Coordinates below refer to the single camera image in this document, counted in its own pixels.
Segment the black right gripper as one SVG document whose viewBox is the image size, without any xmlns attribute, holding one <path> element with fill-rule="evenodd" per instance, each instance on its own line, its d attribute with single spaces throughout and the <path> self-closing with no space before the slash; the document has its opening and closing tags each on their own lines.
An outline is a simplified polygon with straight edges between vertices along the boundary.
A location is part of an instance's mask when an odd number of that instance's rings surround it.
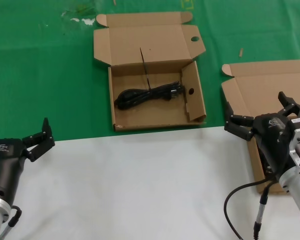
<svg viewBox="0 0 300 240">
<path fill-rule="evenodd" d="M 300 117 L 300 104 L 283 91 L 278 93 L 278 100 L 282 109 L 278 113 L 252 116 L 237 115 L 227 101 L 225 106 L 224 130 L 245 140 L 250 141 L 253 136 L 258 148 L 263 153 L 275 178 L 279 180 L 284 172 L 293 165 L 289 163 L 289 134 L 286 133 L 288 116 L 295 114 Z"/>
</svg>

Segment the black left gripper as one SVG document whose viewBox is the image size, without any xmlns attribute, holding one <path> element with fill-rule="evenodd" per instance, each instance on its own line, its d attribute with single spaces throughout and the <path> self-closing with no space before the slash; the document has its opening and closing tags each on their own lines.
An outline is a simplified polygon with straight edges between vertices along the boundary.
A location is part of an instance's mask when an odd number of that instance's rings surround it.
<svg viewBox="0 0 300 240">
<path fill-rule="evenodd" d="M 26 158 L 35 162 L 54 146 L 55 140 L 47 117 L 43 120 L 41 132 L 22 140 L 0 139 L 0 199 L 13 202 Z"/>
</svg>

